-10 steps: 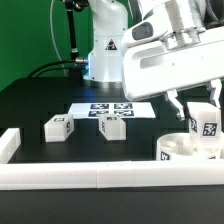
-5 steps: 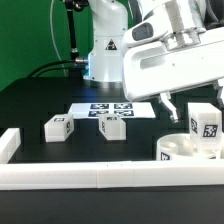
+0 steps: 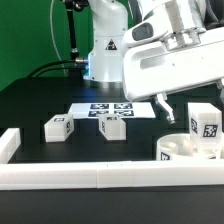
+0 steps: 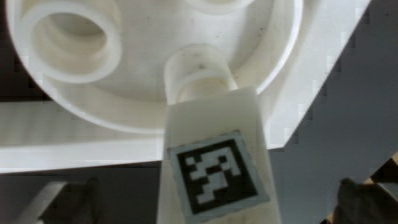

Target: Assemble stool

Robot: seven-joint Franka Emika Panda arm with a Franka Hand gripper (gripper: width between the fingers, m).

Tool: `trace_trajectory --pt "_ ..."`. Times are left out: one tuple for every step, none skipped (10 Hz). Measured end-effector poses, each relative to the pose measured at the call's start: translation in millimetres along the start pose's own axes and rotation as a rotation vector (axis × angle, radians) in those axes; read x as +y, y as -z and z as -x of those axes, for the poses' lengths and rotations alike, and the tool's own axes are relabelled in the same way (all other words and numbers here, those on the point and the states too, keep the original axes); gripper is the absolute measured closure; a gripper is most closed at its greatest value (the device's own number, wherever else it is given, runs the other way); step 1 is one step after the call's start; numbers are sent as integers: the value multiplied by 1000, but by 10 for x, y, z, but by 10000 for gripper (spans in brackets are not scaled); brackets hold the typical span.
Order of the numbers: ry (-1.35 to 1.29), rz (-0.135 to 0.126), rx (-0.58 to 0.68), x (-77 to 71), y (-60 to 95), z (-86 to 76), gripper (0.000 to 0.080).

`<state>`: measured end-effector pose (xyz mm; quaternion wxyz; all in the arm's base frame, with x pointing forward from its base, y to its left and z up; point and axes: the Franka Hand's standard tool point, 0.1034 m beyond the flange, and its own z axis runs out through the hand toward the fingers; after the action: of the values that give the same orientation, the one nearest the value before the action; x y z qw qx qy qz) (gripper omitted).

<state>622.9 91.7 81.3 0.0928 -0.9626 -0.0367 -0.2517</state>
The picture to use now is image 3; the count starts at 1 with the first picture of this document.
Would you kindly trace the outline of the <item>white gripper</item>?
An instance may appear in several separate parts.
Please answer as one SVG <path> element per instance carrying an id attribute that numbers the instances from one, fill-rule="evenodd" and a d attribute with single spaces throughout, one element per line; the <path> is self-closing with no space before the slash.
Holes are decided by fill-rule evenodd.
<path id="1" fill-rule="evenodd" d="M 137 0 L 141 21 L 122 40 L 123 89 L 130 101 L 156 96 L 170 124 L 167 95 L 215 83 L 224 104 L 224 24 L 211 0 Z"/>

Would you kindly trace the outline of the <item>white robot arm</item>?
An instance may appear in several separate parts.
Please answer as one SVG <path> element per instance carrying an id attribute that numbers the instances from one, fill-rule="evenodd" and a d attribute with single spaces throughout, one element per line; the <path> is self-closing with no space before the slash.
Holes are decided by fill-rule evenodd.
<path id="1" fill-rule="evenodd" d="M 131 102 L 155 99 L 173 123 L 167 96 L 215 83 L 224 88 L 224 26 L 204 24 L 209 0 L 89 0 L 93 49 L 84 80 L 122 87 Z"/>

